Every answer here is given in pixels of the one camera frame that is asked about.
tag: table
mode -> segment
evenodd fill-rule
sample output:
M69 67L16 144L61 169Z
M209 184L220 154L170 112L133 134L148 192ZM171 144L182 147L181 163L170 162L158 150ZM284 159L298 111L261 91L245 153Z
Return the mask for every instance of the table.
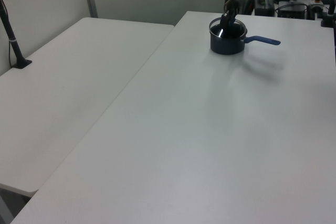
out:
M84 18L0 77L0 187L31 197L173 26Z
M282 43L221 56L219 16L181 19L13 224L334 223L332 30L239 16Z

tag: floor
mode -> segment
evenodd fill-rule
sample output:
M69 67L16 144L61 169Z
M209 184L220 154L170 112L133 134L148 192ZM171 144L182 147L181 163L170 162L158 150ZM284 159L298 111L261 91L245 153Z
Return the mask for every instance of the floor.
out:
M0 224L11 223L29 200L29 197L0 189Z

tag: blue saucepan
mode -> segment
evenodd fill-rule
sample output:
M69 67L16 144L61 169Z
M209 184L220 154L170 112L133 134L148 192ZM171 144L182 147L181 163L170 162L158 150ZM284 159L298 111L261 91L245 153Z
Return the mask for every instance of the blue saucepan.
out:
M234 55L244 50L245 44L251 41L259 41L271 45L279 45L280 41L260 36L246 37L247 29L243 22L235 20L233 24L223 30L220 24L214 25L220 21L216 18L209 24L211 36L211 50L221 55Z

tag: white table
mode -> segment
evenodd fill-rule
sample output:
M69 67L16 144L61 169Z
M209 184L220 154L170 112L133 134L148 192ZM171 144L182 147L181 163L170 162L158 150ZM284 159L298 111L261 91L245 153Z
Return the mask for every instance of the white table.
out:
M240 16L282 43L221 56L219 16L182 18L13 224L335 223L332 29Z
M0 188L32 196L172 28L84 18L2 75Z

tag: pot handle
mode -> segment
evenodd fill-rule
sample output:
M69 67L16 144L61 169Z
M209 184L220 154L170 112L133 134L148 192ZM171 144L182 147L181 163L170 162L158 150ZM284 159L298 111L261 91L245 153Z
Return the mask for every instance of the pot handle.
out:
M250 43L251 41L260 41L260 42L264 42L267 44L272 44L272 45L279 45L281 42L275 39L269 39L269 38L265 38L265 37L260 37L260 36L251 36L251 37L246 37L244 39L244 43Z

